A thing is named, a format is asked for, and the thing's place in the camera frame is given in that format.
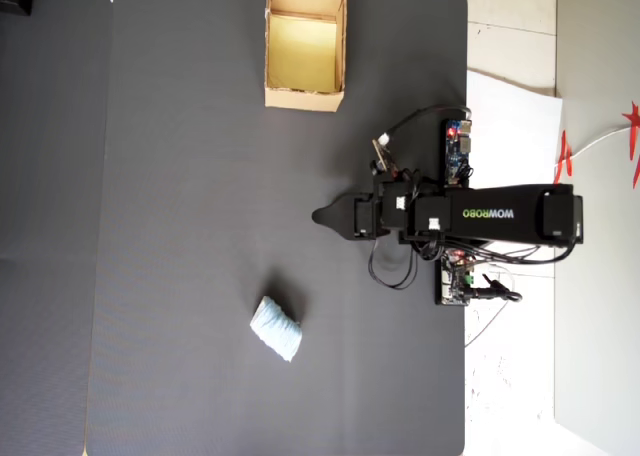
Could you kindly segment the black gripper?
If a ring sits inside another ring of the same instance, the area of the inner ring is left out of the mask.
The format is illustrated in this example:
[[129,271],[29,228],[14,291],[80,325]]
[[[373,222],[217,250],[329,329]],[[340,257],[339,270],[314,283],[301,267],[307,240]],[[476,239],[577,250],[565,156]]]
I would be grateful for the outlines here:
[[[354,223],[344,219],[353,218]],[[379,222],[378,201],[372,193],[339,195],[330,204],[312,213],[315,223],[326,226],[345,240],[377,239],[383,235]]]

